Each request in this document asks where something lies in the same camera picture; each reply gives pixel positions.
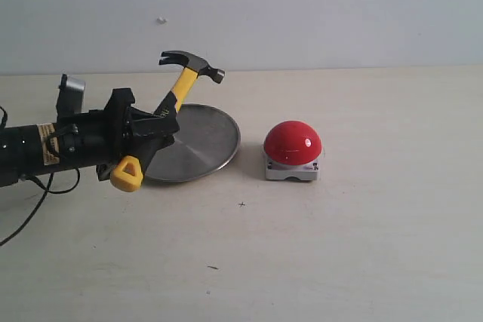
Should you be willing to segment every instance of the hammer head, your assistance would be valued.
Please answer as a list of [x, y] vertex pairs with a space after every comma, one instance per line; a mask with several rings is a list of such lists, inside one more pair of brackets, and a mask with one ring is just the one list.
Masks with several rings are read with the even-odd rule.
[[225, 71], [218, 68], [212, 68], [206, 60], [185, 51], [166, 51], [161, 53], [162, 59], [159, 60], [159, 65], [164, 64], [179, 64], [180, 66], [189, 68], [199, 75], [207, 75], [216, 83], [221, 83], [225, 77]]

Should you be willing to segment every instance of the metal plate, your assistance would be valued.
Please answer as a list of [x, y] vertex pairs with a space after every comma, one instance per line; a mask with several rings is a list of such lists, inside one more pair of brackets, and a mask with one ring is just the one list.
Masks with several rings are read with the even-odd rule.
[[180, 131], [174, 144], [159, 150], [146, 177], [163, 182], [198, 179], [221, 169], [235, 156], [240, 130], [225, 112], [211, 106], [186, 104], [177, 115]]

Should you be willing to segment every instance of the hammer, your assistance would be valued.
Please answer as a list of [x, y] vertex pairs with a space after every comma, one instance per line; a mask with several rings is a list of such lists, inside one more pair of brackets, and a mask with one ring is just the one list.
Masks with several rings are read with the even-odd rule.
[[206, 60], [189, 52], [166, 51], [161, 53], [161, 57], [163, 58], [159, 61], [160, 66], [164, 64], [179, 64], [180, 66], [183, 66], [184, 69], [177, 82], [171, 88], [171, 92], [163, 100], [162, 104], [164, 103], [164, 105], [162, 106], [162, 104], [160, 104], [154, 112], [155, 115], [160, 115], [162, 110], [166, 109], [166, 106], [169, 106], [166, 103], [173, 102], [168, 101], [168, 99], [173, 98], [173, 96], [176, 98], [176, 112], [180, 111], [186, 95], [200, 75], [207, 75], [218, 84], [221, 83], [223, 77], [225, 77], [225, 71], [212, 68]]
[[[161, 53], [163, 57], [159, 65], [179, 64], [184, 69], [177, 79], [170, 92], [162, 100], [154, 115], [160, 118], [176, 116], [180, 111], [181, 105], [186, 98], [191, 87], [195, 84], [200, 75], [207, 75], [216, 83], [221, 83], [225, 77], [225, 71], [212, 68], [206, 60], [185, 51], [167, 51]], [[134, 149], [112, 170], [111, 183], [124, 192], [135, 192], [141, 187], [146, 172], [152, 158], [156, 152], [166, 146], [166, 140], [154, 139], [144, 144], [142, 148]]]

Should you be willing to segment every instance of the yellow handle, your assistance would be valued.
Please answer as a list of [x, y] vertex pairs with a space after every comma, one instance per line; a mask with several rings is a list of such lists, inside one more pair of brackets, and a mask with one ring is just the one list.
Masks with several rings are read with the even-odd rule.
[[192, 69], [185, 68], [176, 83], [174, 84], [173, 88], [171, 88], [171, 92], [174, 93], [176, 96], [176, 112], [180, 111], [181, 105], [183, 105], [183, 101], [186, 98], [189, 90], [195, 84], [196, 79], [198, 78], [198, 73], [193, 71]]
[[134, 156], [125, 156], [111, 172], [111, 184], [123, 192], [135, 192], [143, 182], [141, 163]]

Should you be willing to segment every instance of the silver disc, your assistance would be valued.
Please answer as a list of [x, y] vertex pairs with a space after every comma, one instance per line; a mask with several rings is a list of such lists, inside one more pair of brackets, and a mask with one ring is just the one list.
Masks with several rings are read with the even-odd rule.
[[186, 104], [177, 115], [180, 131], [174, 144], [159, 150], [146, 177], [183, 182], [213, 173], [229, 163], [240, 145], [240, 130], [225, 112], [211, 106]]

